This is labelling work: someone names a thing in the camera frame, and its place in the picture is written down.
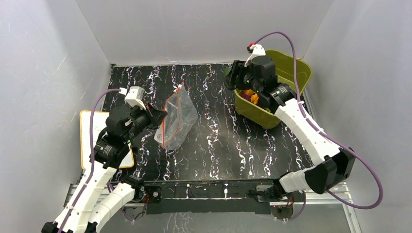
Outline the clear zip bag red zipper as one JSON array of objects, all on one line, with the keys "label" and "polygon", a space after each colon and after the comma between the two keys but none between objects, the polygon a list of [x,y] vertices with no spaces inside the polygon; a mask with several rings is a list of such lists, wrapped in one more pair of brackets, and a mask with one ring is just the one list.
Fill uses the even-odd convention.
[{"label": "clear zip bag red zipper", "polygon": [[156,130],[154,139],[165,150],[177,150],[198,119],[197,110],[184,82],[166,100],[163,110],[167,112],[167,116]]}]

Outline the dark green avocado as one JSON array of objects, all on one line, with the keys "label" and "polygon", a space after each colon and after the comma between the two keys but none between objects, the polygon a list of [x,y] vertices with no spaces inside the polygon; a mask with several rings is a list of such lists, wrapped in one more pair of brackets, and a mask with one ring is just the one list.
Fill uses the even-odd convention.
[{"label": "dark green avocado", "polygon": [[226,76],[230,76],[230,73],[231,73],[231,70],[232,70],[232,67],[225,67],[224,68],[224,76],[226,77]]}]

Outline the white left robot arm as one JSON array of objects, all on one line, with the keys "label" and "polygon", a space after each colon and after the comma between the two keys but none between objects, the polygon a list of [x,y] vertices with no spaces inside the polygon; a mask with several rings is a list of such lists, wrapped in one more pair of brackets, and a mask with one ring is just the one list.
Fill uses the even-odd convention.
[{"label": "white left robot arm", "polygon": [[102,201],[98,201],[109,180],[129,153],[129,144],[145,129],[157,129],[167,116],[148,103],[143,108],[127,105],[113,109],[105,120],[85,171],[73,196],[61,214],[46,222],[43,233],[99,233],[109,219],[127,202],[139,202],[145,196],[143,181],[124,178]]}]

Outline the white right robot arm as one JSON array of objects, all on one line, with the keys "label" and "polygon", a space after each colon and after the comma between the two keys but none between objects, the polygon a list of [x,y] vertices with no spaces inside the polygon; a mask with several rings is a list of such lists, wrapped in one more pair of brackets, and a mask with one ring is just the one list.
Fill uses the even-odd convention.
[{"label": "white right robot arm", "polygon": [[311,168],[287,173],[276,181],[274,196],[286,201],[294,191],[312,190],[323,194],[349,177],[355,157],[348,149],[322,136],[323,130],[297,100],[296,92],[277,80],[275,63],[261,55],[250,61],[234,60],[225,78],[229,90],[253,90],[261,105],[283,121],[306,149]]}]

